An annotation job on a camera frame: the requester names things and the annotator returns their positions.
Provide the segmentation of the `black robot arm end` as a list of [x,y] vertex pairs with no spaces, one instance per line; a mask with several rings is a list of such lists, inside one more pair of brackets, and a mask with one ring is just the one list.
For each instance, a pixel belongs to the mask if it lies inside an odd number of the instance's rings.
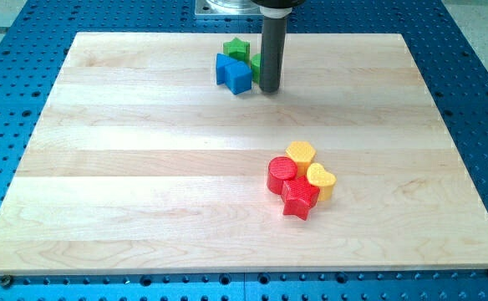
[[306,0],[252,0],[261,14],[267,18],[285,18],[292,10]]

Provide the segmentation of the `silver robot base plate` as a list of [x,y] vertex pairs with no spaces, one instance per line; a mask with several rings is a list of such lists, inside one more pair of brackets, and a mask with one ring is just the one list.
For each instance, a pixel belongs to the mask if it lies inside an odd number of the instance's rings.
[[260,8],[252,0],[195,0],[195,15],[259,15]]

